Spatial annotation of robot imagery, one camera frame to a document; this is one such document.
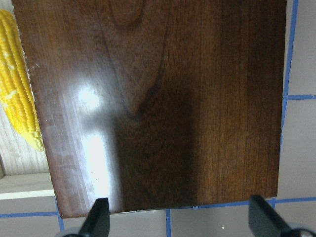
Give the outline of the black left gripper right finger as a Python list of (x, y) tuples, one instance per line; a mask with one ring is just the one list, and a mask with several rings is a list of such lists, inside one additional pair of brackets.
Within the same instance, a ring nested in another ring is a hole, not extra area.
[(250, 197), (248, 224), (255, 237), (300, 236), (300, 230), (291, 228), (259, 195)]

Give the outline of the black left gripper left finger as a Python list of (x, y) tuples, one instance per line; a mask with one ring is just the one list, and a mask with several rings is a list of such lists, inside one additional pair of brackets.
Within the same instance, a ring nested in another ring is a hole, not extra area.
[(108, 198), (98, 198), (79, 230), (79, 237), (107, 237), (110, 232)]

